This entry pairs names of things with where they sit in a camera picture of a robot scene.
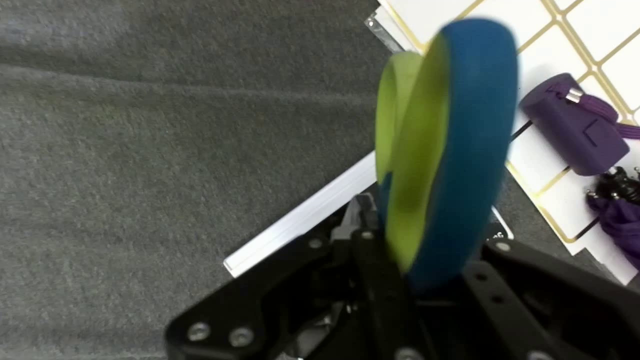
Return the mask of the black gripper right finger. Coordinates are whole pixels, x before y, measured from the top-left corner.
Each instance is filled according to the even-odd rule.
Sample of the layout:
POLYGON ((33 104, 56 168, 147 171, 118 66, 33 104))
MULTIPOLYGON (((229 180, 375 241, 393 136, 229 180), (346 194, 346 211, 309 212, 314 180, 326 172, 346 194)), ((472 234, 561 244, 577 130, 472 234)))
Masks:
POLYGON ((640 360, 636 290, 505 241, 485 241, 461 282, 490 360, 640 360))

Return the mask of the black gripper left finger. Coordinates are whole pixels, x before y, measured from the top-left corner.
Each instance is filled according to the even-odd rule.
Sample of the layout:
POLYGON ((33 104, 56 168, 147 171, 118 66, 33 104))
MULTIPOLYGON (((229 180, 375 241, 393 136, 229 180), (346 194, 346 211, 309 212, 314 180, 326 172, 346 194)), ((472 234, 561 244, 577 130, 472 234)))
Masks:
POLYGON ((413 301, 360 194, 164 333, 167 360, 426 360, 413 301))

